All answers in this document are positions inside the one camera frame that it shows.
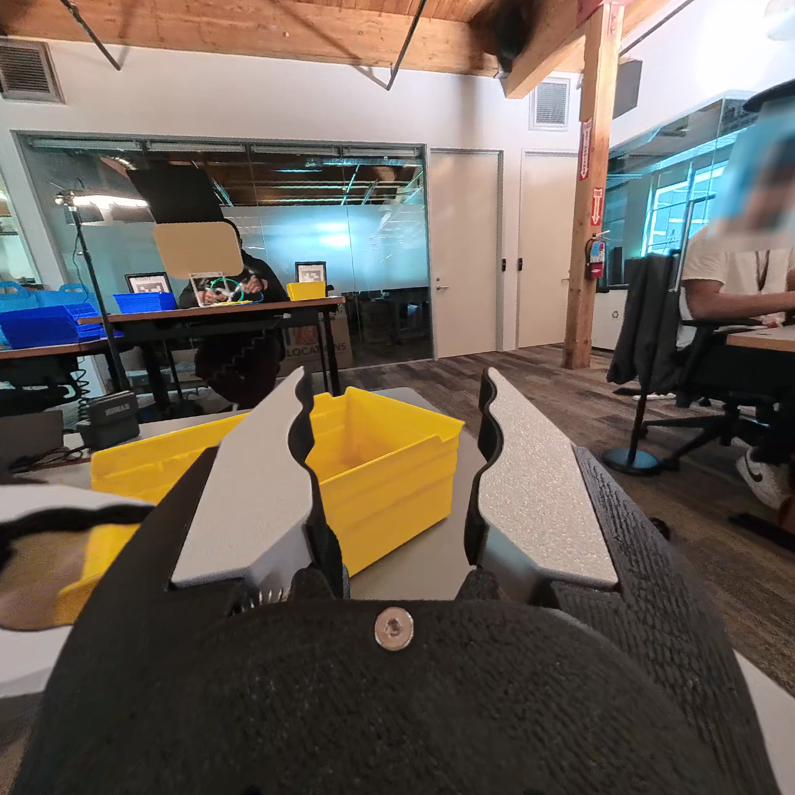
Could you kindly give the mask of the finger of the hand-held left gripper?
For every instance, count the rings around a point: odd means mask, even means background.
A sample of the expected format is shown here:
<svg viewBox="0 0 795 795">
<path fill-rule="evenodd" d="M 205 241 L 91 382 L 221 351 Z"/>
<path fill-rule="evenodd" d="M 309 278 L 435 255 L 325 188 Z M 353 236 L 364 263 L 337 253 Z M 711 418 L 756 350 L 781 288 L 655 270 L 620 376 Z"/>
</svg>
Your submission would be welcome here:
<svg viewBox="0 0 795 795">
<path fill-rule="evenodd" d="M 72 626 L 41 631 L 1 629 L 1 698 L 41 693 Z"/>
<path fill-rule="evenodd" d="M 84 532 L 101 525 L 136 525 L 154 510 L 148 502 L 53 484 L 1 486 L 1 544 L 44 532 Z"/>
</svg>

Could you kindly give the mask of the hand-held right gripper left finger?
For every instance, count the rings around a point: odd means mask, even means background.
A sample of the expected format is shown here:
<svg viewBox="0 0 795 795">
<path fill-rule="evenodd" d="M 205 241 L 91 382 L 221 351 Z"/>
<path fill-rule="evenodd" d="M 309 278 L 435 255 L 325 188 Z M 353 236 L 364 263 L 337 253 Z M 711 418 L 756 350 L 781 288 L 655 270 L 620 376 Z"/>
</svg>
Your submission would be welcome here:
<svg viewBox="0 0 795 795">
<path fill-rule="evenodd" d="M 307 465 L 314 448 L 313 383 L 300 367 L 215 448 L 212 468 L 172 574 L 178 588 L 240 579 L 255 595 L 286 595 L 315 566 L 348 597 L 340 544 Z"/>
</svg>

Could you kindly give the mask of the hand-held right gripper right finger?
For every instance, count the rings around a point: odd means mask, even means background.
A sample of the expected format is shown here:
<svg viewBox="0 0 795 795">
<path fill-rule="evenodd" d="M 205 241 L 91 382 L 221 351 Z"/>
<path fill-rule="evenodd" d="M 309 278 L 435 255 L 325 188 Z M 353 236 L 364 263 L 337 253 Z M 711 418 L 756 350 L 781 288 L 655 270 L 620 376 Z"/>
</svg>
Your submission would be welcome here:
<svg viewBox="0 0 795 795">
<path fill-rule="evenodd" d="M 468 562 L 508 598 L 565 583 L 612 591 L 619 578 L 571 440 L 497 369 L 482 373 Z"/>
</svg>

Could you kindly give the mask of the large yellow plastic bin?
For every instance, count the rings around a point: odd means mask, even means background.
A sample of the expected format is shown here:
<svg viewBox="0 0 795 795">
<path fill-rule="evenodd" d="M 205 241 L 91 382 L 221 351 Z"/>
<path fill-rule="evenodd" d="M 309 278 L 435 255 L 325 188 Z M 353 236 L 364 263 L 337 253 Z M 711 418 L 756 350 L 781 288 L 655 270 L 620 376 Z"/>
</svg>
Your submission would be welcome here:
<svg viewBox="0 0 795 795">
<path fill-rule="evenodd" d="M 357 388 L 314 397 L 302 371 L 285 379 L 268 401 L 293 387 L 298 399 L 313 401 L 306 464 L 319 482 L 325 518 L 349 575 L 451 513 L 461 421 Z M 94 453 L 92 489 L 155 506 L 200 453 L 245 419 L 234 415 Z"/>
</svg>

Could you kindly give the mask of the wooden top table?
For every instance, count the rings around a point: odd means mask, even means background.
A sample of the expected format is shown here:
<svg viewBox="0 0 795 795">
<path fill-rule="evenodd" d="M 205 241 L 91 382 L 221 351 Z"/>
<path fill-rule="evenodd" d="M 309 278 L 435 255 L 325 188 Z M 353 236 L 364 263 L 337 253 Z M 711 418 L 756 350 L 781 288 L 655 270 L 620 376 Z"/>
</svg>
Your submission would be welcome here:
<svg viewBox="0 0 795 795">
<path fill-rule="evenodd" d="M 41 412 L 78 402 L 87 395 L 87 383 L 75 377 L 84 368 L 80 360 L 99 354 L 106 359 L 113 385 L 129 390 L 121 359 L 114 359 L 106 339 L 2 350 L 2 415 Z"/>
<path fill-rule="evenodd" d="M 154 405 L 164 415 L 171 402 L 169 388 L 154 352 L 155 343 L 264 332 L 271 328 L 302 328 L 317 326 L 320 322 L 323 323 L 323 333 L 319 337 L 325 356 L 326 391 L 339 396 L 342 390 L 331 313 L 342 303 L 343 299 L 335 296 L 294 302 L 221 304 L 152 313 L 90 316 L 78 322 L 80 325 L 102 323 L 109 344 L 115 343 L 114 333 L 120 332 L 122 343 L 141 350 Z"/>
</svg>

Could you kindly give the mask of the printed cardboard box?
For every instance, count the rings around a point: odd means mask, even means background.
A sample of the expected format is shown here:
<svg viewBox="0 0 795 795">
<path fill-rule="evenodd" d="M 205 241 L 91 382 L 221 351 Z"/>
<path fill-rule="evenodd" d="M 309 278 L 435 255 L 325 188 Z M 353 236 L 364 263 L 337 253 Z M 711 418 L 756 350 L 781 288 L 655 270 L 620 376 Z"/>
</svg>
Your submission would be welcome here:
<svg viewBox="0 0 795 795">
<path fill-rule="evenodd" d="M 325 348 L 323 314 L 319 314 L 320 331 L 317 327 L 293 327 L 283 330 L 285 356 L 280 366 L 279 376 L 286 376 L 297 367 L 303 366 L 307 371 L 321 372 L 322 361 L 328 361 Z M 346 310 L 330 313 L 330 325 L 335 344 L 335 359 L 339 370 L 354 366 L 351 336 Z"/>
</svg>

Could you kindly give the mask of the blue plastic bin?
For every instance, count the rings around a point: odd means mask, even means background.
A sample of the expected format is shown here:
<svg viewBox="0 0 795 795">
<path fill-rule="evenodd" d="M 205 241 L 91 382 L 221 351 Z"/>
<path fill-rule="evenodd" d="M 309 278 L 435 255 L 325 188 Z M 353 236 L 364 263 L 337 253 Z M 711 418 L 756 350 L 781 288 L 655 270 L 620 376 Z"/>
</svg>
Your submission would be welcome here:
<svg viewBox="0 0 795 795">
<path fill-rule="evenodd" d="M 120 313 L 127 315 L 176 310 L 176 298 L 170 292 L 114 293 L 113 298 Z"/>
<path fill-rule="evenodd" d="M 67 305 L 1 313 L 1 329 L 13 350 L 80 342 L 74 312 Z"/>
</svg>

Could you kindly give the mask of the black jacket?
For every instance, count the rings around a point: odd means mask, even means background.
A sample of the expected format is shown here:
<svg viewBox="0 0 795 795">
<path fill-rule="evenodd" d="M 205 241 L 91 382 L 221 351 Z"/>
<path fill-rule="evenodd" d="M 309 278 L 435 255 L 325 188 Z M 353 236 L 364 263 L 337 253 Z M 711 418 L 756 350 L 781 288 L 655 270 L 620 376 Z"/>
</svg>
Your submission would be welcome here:
<svg viewBox="0 0 795 795">
<path fill-rule="evenodd" d="M 679 252 L 635 259 L 619 338 L 607 381 L 636 381 L 648 393 L 672 393 L 681 370 L 679 331 Z"/>
</svg>

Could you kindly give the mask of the black office chair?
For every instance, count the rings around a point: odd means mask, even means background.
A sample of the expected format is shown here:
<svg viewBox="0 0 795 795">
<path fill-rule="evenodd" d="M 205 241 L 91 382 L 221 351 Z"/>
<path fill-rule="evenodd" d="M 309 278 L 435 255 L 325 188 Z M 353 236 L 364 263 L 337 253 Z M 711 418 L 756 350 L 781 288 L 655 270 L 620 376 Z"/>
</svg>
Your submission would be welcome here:
<svg viewBox="0 0 795 795">
<path fill-rule="evenodd" d="M 785 381 L 793 372 L 793 326 L 768 327 L 751 319 L 683 320 L 680 313 L 679 251 L 650 254 L 634 261 L 624 316 L 607 381 L 638 383 L 621 390 L 639 397 L 628 448 L 602 453 L 602 462 L 628 475 L 677 471 L 681 459 L 717 441 L 758 444 L 773 421 L 783 386 L 768 385 L 767 375 Z M 672 393 L 681 408 L 721 403 L 721 412 L 684 419 L 645 419 L 652 393 Z M 667 458 L 642 452 L 638 445 L 651 428 L 699 429 L 700 433 Z"/>
</svg>

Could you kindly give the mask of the red fire extinguisher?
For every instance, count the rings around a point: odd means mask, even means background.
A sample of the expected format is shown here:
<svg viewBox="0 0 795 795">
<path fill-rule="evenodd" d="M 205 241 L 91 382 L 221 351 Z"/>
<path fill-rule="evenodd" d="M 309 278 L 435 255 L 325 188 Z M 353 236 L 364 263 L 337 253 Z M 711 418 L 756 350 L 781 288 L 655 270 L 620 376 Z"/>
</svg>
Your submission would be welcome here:
<svg viewBox="0 0 795 795">
<path fill-rule="evenodd" d="M 598 281 L 604 277 L 609 230 L 593 233 L 585 244 L 585 277 Z"/>
</svg>

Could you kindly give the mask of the wooden desk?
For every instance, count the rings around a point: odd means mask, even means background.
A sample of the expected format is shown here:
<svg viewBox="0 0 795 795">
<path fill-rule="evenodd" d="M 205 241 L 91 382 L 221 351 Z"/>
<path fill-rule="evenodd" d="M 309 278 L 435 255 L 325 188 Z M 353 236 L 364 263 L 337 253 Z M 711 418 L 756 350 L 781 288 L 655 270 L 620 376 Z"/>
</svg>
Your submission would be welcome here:
<svg viewBox="0 0 795 795">
<path fill-rule="evenodd" d="M 794 353 L 794 325 L 758 326 L 727 335 L 726 345 L 771 352 Z"/>
</svg>

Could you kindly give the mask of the black flat panel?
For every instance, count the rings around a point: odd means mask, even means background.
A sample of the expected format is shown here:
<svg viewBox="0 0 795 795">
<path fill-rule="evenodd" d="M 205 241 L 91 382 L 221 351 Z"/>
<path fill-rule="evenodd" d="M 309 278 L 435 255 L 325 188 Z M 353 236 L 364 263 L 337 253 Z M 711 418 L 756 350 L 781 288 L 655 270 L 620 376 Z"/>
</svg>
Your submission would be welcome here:
<svg viewBox="0 0 795 795">
<path fill-rule="evenodd" d="M 168 166 L 127 170 L 148 204 L 156 224 L 208 223 L 224 220 L 214 184 L 202 169 Z"/>
</svg>

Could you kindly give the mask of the black ceiling fixture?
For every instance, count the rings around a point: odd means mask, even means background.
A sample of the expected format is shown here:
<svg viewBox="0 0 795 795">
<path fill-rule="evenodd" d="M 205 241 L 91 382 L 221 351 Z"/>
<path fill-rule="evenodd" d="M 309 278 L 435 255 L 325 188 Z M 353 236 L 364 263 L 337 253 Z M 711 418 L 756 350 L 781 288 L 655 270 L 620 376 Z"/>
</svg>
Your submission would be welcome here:
<svg viewBox="0 0 795 795">
<path fill-rule="evenodd" d="M 541 1 L 492 1 L 472 17 L 470 25 L 477 43 L 498 63 L 497 76 L 511 74 L 537 27 Z"/>
</svg>

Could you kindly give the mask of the wooden post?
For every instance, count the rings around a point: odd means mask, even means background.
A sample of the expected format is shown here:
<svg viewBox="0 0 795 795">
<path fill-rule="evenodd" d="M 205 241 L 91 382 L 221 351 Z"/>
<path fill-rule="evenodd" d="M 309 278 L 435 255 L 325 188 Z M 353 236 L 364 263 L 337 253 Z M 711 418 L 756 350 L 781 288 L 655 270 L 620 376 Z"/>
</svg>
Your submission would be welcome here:
<svg viewBox="0 0 795 795">
<path fill-rule="evenodd" d="M 584 72 L 581 87 L 581 122 L 594 119 L 589 178 L 578 181 L 575 191 L 569 297 L 564 329 L 562 367 L 590 367 L 591 330 L 596 282 L 585 277 L 584 247 L 602 227 L 591 226 L 593 187 L 606 186 L 616 75 L 621 49 L 624 7 L 600 2 L 585 25 Z"/>
</svg>

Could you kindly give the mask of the black wall speaker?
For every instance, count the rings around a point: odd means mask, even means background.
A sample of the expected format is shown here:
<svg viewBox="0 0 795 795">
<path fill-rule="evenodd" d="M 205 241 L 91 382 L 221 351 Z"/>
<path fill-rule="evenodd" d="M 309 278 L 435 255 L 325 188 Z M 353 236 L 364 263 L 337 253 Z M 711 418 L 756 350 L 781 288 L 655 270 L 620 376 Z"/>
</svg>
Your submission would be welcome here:
<svg viewBox="0 0 795 795">
<path fill-rule="evenodd" d="M 641 73 L 642 60 L 630 59 L 619 63 L 615 82 L 613 120 L 637 107 Z"/>
</svg>

